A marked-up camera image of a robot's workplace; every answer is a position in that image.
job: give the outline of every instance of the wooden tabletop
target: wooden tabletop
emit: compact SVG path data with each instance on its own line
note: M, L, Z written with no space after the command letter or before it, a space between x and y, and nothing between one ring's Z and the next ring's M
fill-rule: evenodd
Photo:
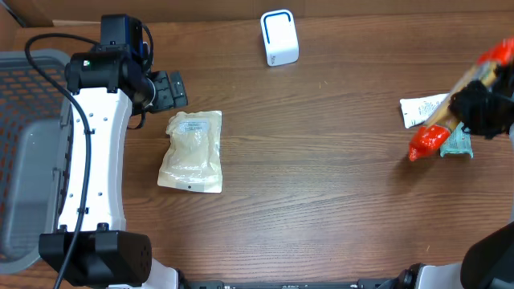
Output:
M128 131L127 229L192 280L342 281L455 263L504 226L512 208L506 136L472 138L475 158L406 159L401 98L448 92L479 55L514 32L514 13L297 19L300 59L269 68L259 21L150 25L155 70L179 70L185 112L223 111L221 194L157 186L168 119ZM22 29L92 39L98 26ZM68 54L89 47L42 40ZM50 287L44 263L0 277Z

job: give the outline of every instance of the red plastic wrapper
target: red plastic wrapper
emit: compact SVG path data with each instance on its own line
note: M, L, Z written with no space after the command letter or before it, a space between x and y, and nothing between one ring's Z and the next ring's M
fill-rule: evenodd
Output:
M473 80L480 80L486 87L490 87L496 79L494 72L496 67L510 63L513 57L514 38L505 39L480 56L476 65L464 74L448 93L447 98L413 136L409 143L409 159L415 161L420 157L428 157L437 152L459 125L460 120L449 109L451 97L456 92L460 92Z

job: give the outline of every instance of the white packet with text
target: white packet with text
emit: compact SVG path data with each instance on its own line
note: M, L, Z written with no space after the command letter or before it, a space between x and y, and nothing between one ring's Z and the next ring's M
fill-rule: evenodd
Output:
M157 184L199 193L221 193L219 145L222 112L179 112L169 119L171 145L164 155Z
M435 96L400 100L405 128L412 128L425 122L446 97L447 94L443 93Z

